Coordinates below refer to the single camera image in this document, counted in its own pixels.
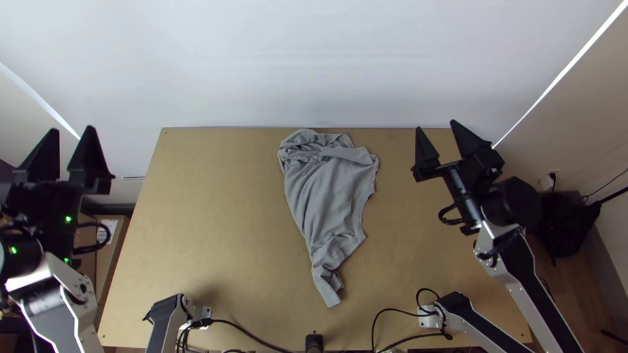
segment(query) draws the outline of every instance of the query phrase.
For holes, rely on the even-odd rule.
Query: black cable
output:
[[[556,189],[556,173],[550,173],[549,178],[553,181],[551,183],[551,192],[554,192]]]
[[[184,348],[184,346],[182,345],[183,337],[185,336],[185,333],[187,331],[190,331],[190,329],[192,328],[191,327],[184,328],[183,331],[181,331],[181,333],[179,334],[179,339],[177,339],[177,353],[180,353],[181,348]]]
[[[545,290],[548,291],[548,294],[549,294],[549,297],[551,298],[551,300],[552,301],[556,301],[556,300],[554,300],[554,296],[551,294],[551,290],[549,289],[550,286],[549,286],[548,282],[543,277],[539,277],[538,280],[541,281],[541,283],[545,287]]]
[[[421,295],[421,293],[423,292],[430,292],[432,294],[434,294],[436,296],[436,299],[440,299],[440,296],[433,290],[431,290],[430,288],[421,288],[420,290],[417,291],[417,295],[415,296],[415,300],[417,302],[417,306],[419,307],[419,309],[423,312],[428,313],[429,315],[435,315],[437,314],[436,310],[434,311],[429,311],[429,310],[425,310],[422,306],[421,303],[419,303],[419,295]]]
[[[626,341],[625,339],[623,339],[623,338],[621,338],[621,337],[617,336],[616,334],[614,334],[614,333],[612,333],[612,332],[610,332],[610,331],[606,331],[605,329],[603,329],[603,330],[601,330],[601,331],[600,331],[600,333],[602,333],[604,336],[607,336],[607,337],[609,337],[609,338],[612,338],[612,339],[614,339],[615,341],[620,342],[620,343],[623,343],[623,344],[625,344],[625,345],[627,345],[627,346],[628,346],[628,341]]]
[[[480,252],[477,257],[481,260],[488,260],[490,258],[493,259],[493,262],[491,264],[491,267],[495,267],[495,265],[497,264],[497,256],[499,254],[502,253],[502,251],[504,251],[505,249],[507,249],[517,238],[518,235],[522,235],[521,232],[522,228],[517,228],[505,235],[503,235],[503,237],[508,237],[505,241],[502,241],[501,243],[497,244],[495,247],[493,247],[492,249],[490,249],[487,252]]]
[[[623,170],[623,172],[621,172],[620,174],[617,174],[617,176],[615,176],[613,179],[611,179],[609,182],[607,182],[606,184],[602,185],[601,188],[599,188],[598,190],[595,190],[592,193],[589,193],[587,195],[584,195],[580,198],[580,200],[583,200],[582,203],[585,203],[587,201],[589,201],[589,197],[595,195],[597,192],[599,192],[600,190],[602,190],[603,188],[607,187],[610,183],[612,183],[613,181],[617,180],[617,178],[619,178],[620,176],[624,175],[626,172],[628,172],[628,167],[626,169]]]
[[[373,319],[373,325],[371,326],[371,350],[372,350],[372,352],[375,352],[375,323],[377,323],[377,318],[379,318],[379,315],[381,315],[381,314],[383,314],[384,312],[387,312],[387,311],[401,312],[402,314],[414,316],[416,318],[423,318],[423,317],[426,317],[426,316],[434,315],[434,314],[413,314],[411,312],[403,311],[403,310],[396,309],[396,308],[381,309],[377,313],[377,315],[375,315],[375,318]]]
[[[190,330],[191,329],[187,329],[185,331],[185,334],[183,335],[183,353],[185,353],[185,351],[188,349],[188,336],[190,335]]]
[[[204,350],[203,352],[199,352],[199,351],[197,351],[197,350],[193,350],[193,349],[190,349],[190,348],[187,348],[187,347],[186,347],[186,348],[181,347],[181,349],[183,349],[183,353],[185,353],[185,352],[191,352],[191,353],[207,353],[207,351],[206,351],[206,350]]]
[[[456,208],[456,204],[452,203],[451,205],[443,208],[442,210],[438,211],[438,219],[443,222],[443,224],[446,224],[448,226],[455,226],[457,224],[462,223],[462,218],[454,218],[452,220],[445,218],[445,214],[453,209]]]
[[[74,255],[87,254],[89,252],[98,251],[98,250],[102,249],[105,245],[107,245],[109,240],[111,240],[111,231],[104,224],[102,224],[100,222],[86,222],[86,223],[77,224],[77,228],[86,228],[86,227],[102,228],[105,231],[105,233],[107,234],[107,237],[105,238],[105,240],[102,243],[99,243],[98,240],[96,240],[96,244],[94,244],[94,245],[80,246],[78,248],[75,248],[74,251],[72,251],[72,254],[74,254]]]
[[[190,327],[191,328],[200,328],[200,327],[203,327],[203,326],[209,326],[209,325],[211,325],[211,324],[213,324],[215,322],[218,322],[220,324],[227,324],[227,325],[237,329],[238,331],[244,333],[246,336],[248,336],[250,339],[254,340],[255,342],[259,343],[260,345],[266,346],[266,347],[268,347],[268,348],[270,348],[272,350],[276,350],[276,351],[281,352],[281,353],[292,353],[289,350],[280,348],[278,346],[275,346],[275,345],[273,345],[271,343],[268,343],[268,342],[264,341],[263,339],[257,337],[256,335],[253,335],[251,332],[247,331],[245,328],[243,328],[243,327],[241,327],[241,326],[239,326],[237,324],[234,324],[231,321],[221,320],[221,319],[206,318],[206,319],[201,319],[201,320],[197,320],[195,322],[192,322],[192,325]]]
[[[408,342],[410,340],[413,339],[420,339],[420,338],[425,338],[425,337],[434,337],[434,336],[444,336],[446,339],[451,340],[453,339],[451,335],[444,333],[444,331],[441,330],[441,332],[439,333],[426,333],[423,335],[416,335],[416,336],[410,336],[410,337],[406,337],[404,339],[400,339],[399,341],[395,342],[395,343],[391,343],[389,345],[387,345],[385,348],[379,350],[379,352],[383,352],[389,349],[393,349],[394,347],[401,345],[402,343]]]

